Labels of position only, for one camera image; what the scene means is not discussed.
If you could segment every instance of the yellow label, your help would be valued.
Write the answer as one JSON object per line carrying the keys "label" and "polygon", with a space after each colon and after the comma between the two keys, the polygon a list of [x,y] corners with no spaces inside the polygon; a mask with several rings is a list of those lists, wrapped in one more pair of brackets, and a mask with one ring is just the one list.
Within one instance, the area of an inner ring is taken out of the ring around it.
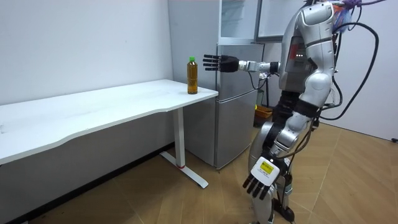
{"label": "yellow label", "polygon": [[261,169],[264,170],[267,174],[271,174],[272,171],[274,170],[274,168],[272,166],[270,166],[268,163],[266,162],[262,162],[261,164]]}

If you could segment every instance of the robot leg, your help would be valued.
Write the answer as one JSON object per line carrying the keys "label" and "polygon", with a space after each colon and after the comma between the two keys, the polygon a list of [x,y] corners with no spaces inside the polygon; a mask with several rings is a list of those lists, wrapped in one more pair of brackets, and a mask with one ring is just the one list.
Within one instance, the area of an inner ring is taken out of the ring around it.
{"label": "robot leg", "polygon": [[[266,122],[258,132],[256,138],[250,148],[249,155],[249,172],[257,162],[262,153],[262,145],[271,130],[273,123]],[[290,161],[285,159],[286,166]],[[259,197],[253,199],[254,214],[256,216],[256,224],[273,224],[274,211],[279,212],[286,220],[294,221],[294,212],[289,208],[289,195],[292,193],[292,176],[290,172],[281,175],[276,183],[271,186],[264,200]]]}
{"label": "robot leg", "polygon": [[[256,138],[253,140],[249,155],[249,172],[261,155],[262,143],[266,140],[266,136],[268,135],[271,127],[271,122],[264,123]],[[271,186],[264,200],[260,200],[259,197],[253,199],[254,214],[256,215],[257,223],[272,224],[274,222],[274,208],[272,206],[272,199],[274,198],[275,193],[275,186]]]}

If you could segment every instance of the humanoid robot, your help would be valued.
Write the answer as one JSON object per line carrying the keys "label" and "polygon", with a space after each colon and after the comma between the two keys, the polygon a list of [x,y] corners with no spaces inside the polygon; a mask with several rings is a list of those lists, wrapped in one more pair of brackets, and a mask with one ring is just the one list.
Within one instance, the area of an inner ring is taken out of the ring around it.
{"label": "humanoid robot", "polygon": [[[264,123],[252,143],[249,177],[243,184],[253,197],[255,223],[273,223],[274,211],[294,222],[294,212],[289,208],[293,178],[288,157],[308,143],[331,92],[336,52],[334,4],[344,5],[339,1],[308,0],[298,10],[283,36],[280,62],[244,61],[226,55],[205,55],[203,60],[206,70],[279,74],[282,96],[274,108],[272,122]],[[303,141],[289,153],[307,128]]]}

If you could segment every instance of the table top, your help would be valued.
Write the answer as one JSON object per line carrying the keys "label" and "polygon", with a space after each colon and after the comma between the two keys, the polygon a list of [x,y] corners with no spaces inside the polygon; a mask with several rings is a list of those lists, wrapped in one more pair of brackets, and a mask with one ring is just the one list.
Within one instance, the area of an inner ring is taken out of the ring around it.
{"label": "table top", "polygon": [[205,88],[189,95],[187,84],[157,80],[0,106],[0,164],[217,95]]}

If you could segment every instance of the wooden floor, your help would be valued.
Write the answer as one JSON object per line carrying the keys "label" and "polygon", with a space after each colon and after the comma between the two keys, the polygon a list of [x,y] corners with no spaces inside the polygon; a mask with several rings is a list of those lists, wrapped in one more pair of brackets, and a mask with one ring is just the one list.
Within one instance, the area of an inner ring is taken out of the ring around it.
{"label": "wooden floor", "polygon": [[[398,223],[398,144],[321,124],[295,159],[296,223]],[[187,153],[202,190],[157,156],[30,224],[248,224],[248,150],[220,171]],[[276,216],[275,223],[287,223]]]}

